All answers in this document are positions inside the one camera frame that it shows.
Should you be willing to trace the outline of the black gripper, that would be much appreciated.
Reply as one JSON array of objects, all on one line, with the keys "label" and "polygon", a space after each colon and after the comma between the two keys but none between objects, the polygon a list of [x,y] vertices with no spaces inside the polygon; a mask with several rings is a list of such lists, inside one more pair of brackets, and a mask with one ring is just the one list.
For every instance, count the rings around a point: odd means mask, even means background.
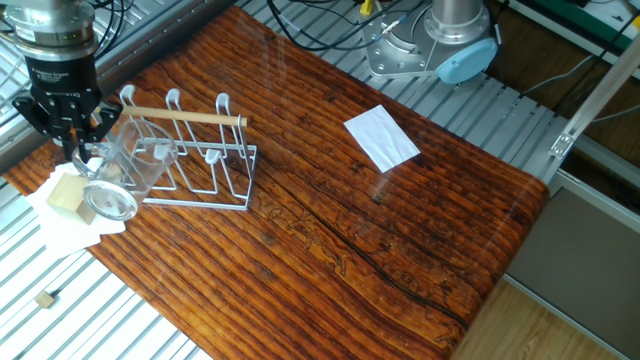
[{"label": "black gripper", "polygon": [[26,57],[30,92],[21,92],[14,100],[15,109],[43,136],[61,143],[66,160],[76,148],[72,139],[72,122],[83,126],[80,132],[80,158],[87,163],[91,157],[87,144],[98,143],[118,121],[123,106],[103,102],[98,110],[102,122],[89,124],[91,113],[101,101],[97,82],[95,55],[67,61],[45,61]]}]

